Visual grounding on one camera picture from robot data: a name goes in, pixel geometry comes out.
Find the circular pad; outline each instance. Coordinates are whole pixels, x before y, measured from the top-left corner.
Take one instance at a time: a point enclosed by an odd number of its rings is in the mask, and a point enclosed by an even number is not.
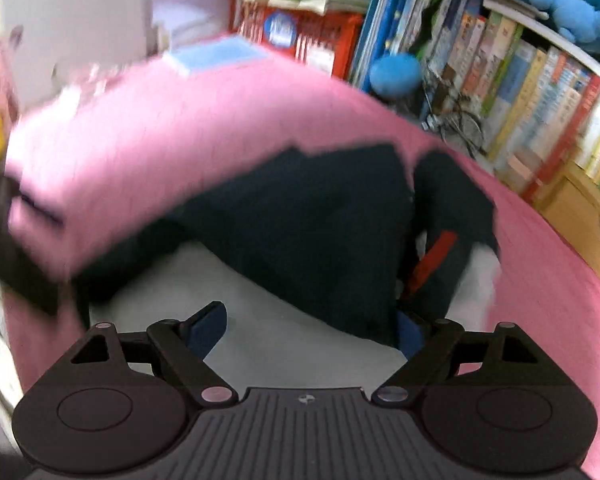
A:
[[[435,443],[457,462],[508,475],[535,475],[579,463],[597,426],[590,402],[566,384],[432,386],[422,421]]]
[[[519,388],[501,388],[478,400],[482,419],[501,430],[529,431],[551,418],[551,404],[543,396]]]
[[[107,475],[168,449],[187,420],[177,390],[131,371],[111,383],[35,385],[13,415],[13,433],[24,455],[64,474]]]
[[[58,417],[77,431],[104,431],[121,424],[133,408],[131,399],[116,390],[92,388],[68,396]]]

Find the white wall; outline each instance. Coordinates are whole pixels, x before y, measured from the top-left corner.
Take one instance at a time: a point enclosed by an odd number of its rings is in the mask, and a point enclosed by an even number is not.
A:
[[[24,26],[13,59],[18,97],[27,107],[54,94],[56,62],[124,63],[150,43],[151,0],[0,0],[0,29]]]

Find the bed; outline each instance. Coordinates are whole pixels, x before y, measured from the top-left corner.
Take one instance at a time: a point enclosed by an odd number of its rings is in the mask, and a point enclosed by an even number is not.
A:
[[[268,55],[189,78],[153,59],[129,69],[71,121],[47,107],[16,127],[7,170],[39,202],[62,212],[66,227],[58,235],[14,203],[10,231],[49,275],[66,280],[181,197],[290,145],[315,153],[380,141],[392,142],[407,168],[438,145],[368,96],[283,57]],[[484,329],[502,320],[519,324],[589,396],[600,420],[600,280],[519,197],[473,161],[461,163],[497,208],[503,276]],[[211,261],[205,258],[198,262]],[[246,288],[235,285],[235,297],[247,294]],[[26,390],[82,329],[69,297],[55,321],[8,292],[4,304]],[[169,317],[163,315],[169,310],[165,304],[154,320]],[[370,368],[378,360],[386,370],[401,364],[391,349],[360,351],[376,356]],[[600,421],[584,469],[600,479]]]

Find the pillow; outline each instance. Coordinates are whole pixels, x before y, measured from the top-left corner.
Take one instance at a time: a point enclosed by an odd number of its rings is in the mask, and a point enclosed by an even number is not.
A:
[[[7,220],[14,197],[21,196],[57,227],[61,221],[40,209],[30,197],[20,193],[17,181],[0,173],[0,280],[43,312],[55,315],[58,311],[58,284],[53,283],[27,256],[9,234]]]

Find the blue ball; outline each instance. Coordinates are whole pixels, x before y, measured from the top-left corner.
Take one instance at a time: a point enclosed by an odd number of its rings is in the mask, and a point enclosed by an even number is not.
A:
[[[371,66],[369,82],[381,98],[398,100],[420,87],[420,63],[411,54],[384,56]]]

